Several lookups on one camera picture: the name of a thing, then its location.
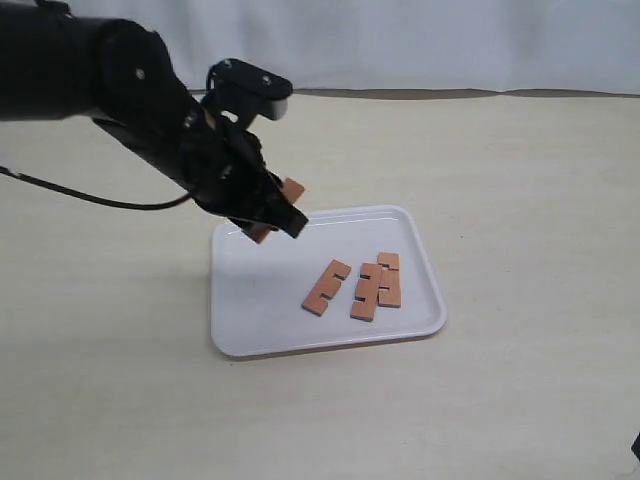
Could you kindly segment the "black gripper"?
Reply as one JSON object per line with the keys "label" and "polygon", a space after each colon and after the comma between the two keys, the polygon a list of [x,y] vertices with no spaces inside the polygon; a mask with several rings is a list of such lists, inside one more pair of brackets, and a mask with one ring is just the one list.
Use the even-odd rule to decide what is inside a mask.
{"label": "black gripper", "polygon": [[308,223],[266,167],[255,135],[222,116],[194,120],[179,145],[182,179],[194,202],[251,240],[281,230],[297,238]]}

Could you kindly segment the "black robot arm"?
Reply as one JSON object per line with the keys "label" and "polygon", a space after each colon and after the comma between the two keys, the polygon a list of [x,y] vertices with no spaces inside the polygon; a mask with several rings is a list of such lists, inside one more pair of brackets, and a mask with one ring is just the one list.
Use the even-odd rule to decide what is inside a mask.
{"label": "black robot arm", "polygon": [[122,18],[74,16],[60,1],[1,5],[1,117],[88,117],[183,190],[185,200],[230,220],[254,241],[297,237],[307,224],[302,187],[266,166],[257,117],[280,119],[292,84],[238,59],[214,64],[196,99],[165,42]]}

